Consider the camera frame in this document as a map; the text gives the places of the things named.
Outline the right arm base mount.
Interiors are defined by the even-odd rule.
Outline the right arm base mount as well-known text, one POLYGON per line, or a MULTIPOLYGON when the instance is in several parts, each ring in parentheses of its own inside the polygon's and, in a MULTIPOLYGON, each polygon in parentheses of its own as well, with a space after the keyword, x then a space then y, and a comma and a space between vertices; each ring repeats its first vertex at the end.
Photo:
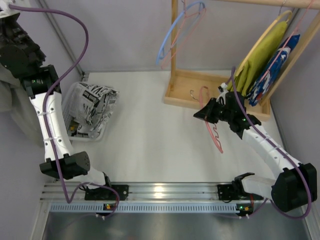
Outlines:
POLYGON ((232 184, 218 184, 217 185, 218 199, 220 201, 235 201, 235 200, 255 200, 260 201, 264 198, 253 193, 238 192, 232 184))

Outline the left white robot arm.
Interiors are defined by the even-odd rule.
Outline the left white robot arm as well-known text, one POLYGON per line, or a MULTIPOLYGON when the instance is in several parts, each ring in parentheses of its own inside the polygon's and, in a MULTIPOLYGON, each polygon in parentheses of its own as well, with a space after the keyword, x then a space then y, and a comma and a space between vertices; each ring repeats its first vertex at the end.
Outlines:
POLYGON ((63 119, 60 79, 53 65, 43 66, 46 56, 18 24, 19 16, 0 21, 0 63, 20 81, 35 110, 45 149, 40 171, 61 182, 77 179, 93 187, 89 193, 110 191, 109 177, 91 166, 85 151, 74 151, 63 119))

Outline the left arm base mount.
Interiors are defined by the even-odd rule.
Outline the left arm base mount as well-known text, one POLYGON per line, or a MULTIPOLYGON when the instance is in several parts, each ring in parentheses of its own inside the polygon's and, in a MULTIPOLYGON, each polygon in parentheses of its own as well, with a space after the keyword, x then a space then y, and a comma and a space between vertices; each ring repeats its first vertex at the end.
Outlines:
MULTIPOLYGON (((114 189, 118 195, 119 200, 124 201, 129 195, 129 185, 127 184, 113 184, 112 189, 114 189)), ((85 190, 84 199, 86 201, 116 201, 118 198, 114 192, 105 188, 95 188, 85 190)))

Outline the grey trousers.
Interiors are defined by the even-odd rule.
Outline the grey trousers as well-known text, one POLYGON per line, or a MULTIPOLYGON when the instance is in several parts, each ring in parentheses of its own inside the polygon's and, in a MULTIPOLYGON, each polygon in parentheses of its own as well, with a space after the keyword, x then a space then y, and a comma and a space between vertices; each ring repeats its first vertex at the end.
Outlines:
POLYGON ((10 113, 26 137, 38 147, 44 147, 36 111, 20 81, 4 66, 0 67, 0 111, 10 113))

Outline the pink trouser hanger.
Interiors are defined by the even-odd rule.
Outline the pink trouser hanger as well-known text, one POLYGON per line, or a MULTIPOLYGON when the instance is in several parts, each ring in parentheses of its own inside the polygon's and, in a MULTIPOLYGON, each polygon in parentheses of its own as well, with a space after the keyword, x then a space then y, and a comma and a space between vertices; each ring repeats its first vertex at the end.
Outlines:
MULTIPOLYGON (((203 108, 205 106, 204 105, 204 94, 203 94, 203 91, 205 91, 206 98, 209 100, 210 99, 210 92, 209 92, 209 88, 207 86, 202 86, 200 88, 198 98, 194 97, 194 95, 193 95, 194 90, 190 90, 189 91, 191 97, 194 100, 199 102, 199 105, 200 105, 201 108, 203 108)), ((220 139, 219 139, 219 133, 218 133, 217 125, 214 123, 213 127, 210 127, 210 124, 207 121, 205 122, 205 125, 206 125, 206 128, 207 128, 207 130, 209 132, 209 135, 210 135, 211 139, 213 140, 214 145, 216 146, 218 151, 221 154, 223 154, 224 151, 223 151, 220 139)))

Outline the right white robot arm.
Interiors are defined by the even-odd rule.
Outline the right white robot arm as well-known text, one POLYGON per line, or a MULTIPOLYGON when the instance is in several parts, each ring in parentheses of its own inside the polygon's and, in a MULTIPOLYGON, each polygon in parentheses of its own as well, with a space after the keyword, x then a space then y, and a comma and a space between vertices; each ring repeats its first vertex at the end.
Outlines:
POLYGON ((246 113, 244 98, 239 93, 213 97, 193 116, 211 124, 228 123, 230 130, 272 171, 273 178, 260 177, 253 172, 235 177, 232 183, 239 196, 254 194, 269 199, 284 213, 317 200, 316 168, 311 163, 301 163, 277 144, 262 123, 246 113))

